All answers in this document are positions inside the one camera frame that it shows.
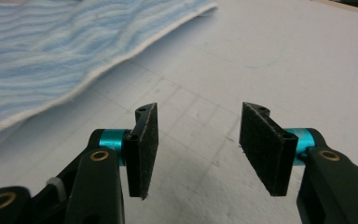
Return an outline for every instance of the blue striped cloth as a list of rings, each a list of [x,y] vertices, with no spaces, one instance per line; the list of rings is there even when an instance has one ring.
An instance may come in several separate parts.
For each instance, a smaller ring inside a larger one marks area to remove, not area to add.
[[[0,5],[0,141],[214,0],[28,0]]]

